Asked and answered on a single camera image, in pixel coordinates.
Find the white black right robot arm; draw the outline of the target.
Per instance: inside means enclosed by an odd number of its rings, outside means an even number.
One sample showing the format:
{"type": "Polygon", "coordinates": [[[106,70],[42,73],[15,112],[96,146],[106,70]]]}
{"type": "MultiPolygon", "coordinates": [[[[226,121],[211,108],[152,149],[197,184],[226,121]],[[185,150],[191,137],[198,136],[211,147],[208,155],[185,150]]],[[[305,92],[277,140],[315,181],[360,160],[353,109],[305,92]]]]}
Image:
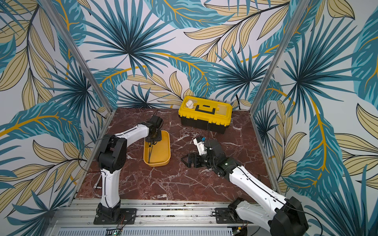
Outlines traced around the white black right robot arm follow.
{"type": "Polygon", "coordinates": [[[197,137],[193,140],[197,152],[187,154],[181,161],[188,167],[205,167],[245,191],[257,205],[238,198],[228,206],[233,218],[258,225],[273,236],[303,236],[309,229],[302,204],[294,197],[288,199],[255,178],[242,164],[226,156],[217,140],[197,137]]]}

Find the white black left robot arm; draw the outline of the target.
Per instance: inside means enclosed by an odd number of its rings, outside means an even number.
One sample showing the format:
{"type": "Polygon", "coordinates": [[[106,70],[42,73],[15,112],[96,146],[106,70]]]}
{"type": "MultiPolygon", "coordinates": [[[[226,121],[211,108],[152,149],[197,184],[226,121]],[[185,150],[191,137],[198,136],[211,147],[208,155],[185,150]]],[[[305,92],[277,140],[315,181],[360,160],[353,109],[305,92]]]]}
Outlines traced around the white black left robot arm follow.
{"type": "Polygon", "coordinates": [[[104,136],[96,153],[102,177],[102,196],[96,214],[111,221],[119,219],[119,179],[126,163],[127,148],[144,138],[154,144],[161,141],[161,127],[162,122],[144,122],[121,133],[104,136]]]}

